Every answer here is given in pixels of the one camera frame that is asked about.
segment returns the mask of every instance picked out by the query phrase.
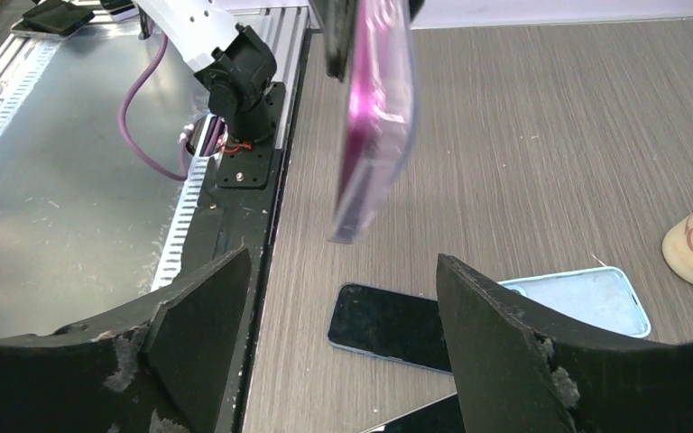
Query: white wall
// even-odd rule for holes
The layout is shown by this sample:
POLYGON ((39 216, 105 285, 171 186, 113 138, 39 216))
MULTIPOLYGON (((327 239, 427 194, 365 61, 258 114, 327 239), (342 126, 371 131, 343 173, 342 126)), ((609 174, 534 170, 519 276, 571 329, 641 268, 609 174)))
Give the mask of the white wall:
MULTIPOLYGON (((222 0, 226 9, 304 6, 307 0, 222 0)), ((564 23, 693 14, 693 0, 426 0, 415 27, 564 23)))

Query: black mounting plate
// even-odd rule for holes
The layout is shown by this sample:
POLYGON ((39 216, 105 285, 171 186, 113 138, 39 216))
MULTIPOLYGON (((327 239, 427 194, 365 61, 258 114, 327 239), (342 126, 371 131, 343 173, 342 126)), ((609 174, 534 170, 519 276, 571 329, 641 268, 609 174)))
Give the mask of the black mounting plate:
POLYGON ((275 134, 252 150, 244 148, 237 152, 225 152, 217 170, 217 186, 222 189, 264 189, 270 178, 270 163, 273 160, 275 138, 280 132, 282 105, 285 101, 285 85, 275 82, 264 97, 269 105, 270 117, 275 126, 275 134))

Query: black phone screen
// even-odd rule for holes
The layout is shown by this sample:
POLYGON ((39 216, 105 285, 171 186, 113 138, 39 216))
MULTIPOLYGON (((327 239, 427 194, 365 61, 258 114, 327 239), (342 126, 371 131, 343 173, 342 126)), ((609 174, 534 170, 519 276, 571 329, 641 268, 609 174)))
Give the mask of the black phone screen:
POLYGON ((466 433, 458 396, 452 395, 429 406, 402 415, 364 433, 466 433))
POLYGON ((364 355, 452 373, 436 300, 345 284, 328 341, 364 355))

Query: smartphone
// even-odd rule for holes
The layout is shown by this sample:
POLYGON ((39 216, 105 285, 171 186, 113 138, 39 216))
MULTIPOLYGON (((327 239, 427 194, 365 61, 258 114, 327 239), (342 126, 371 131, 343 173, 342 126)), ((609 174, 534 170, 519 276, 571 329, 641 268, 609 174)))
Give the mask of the smartphone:
POLYGON ((363 433, 466 433, 457 394, 370 428, 363 433))
POLYGON ((62 0, 46 0, 23 14, 23 20, 36 30, 70 36, 94 19, 94 11, 62 0))
POLYGON ((415 65, 406 0, 356 0, 341 176, 331 242, 352 244, 389 198, 416 142, 415 65))
POLYGON ((67 35, 67 36, 61 36, 58 35, 57 33, 50 33, 50 32, 43 32, 41 30, 36 30, 29 26, 24 20, 20 20, 17 23, 14 23, 12 25, 12 28, 10 31, 14 36, 20 37, 20 38, 33 38, 33 39, 43 39, 47 41, 64 41, 68 39, 70 36, 75 34, 80 30, 80 27, 75 30, 75 32, 67 35))
POLYGON ((452 373, 437 301, 345 284, 328 329, 331 345, 361 355, 452 373))

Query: clear phone case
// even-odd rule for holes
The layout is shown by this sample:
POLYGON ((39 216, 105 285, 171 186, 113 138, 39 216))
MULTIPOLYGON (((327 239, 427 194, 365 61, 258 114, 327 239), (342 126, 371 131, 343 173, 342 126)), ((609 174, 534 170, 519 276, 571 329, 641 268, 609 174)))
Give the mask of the clear phone case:
POLYGON ((365 231, 415 144, 410 26, 406 0, 359 0, 333 242, 352 244, 365 231))

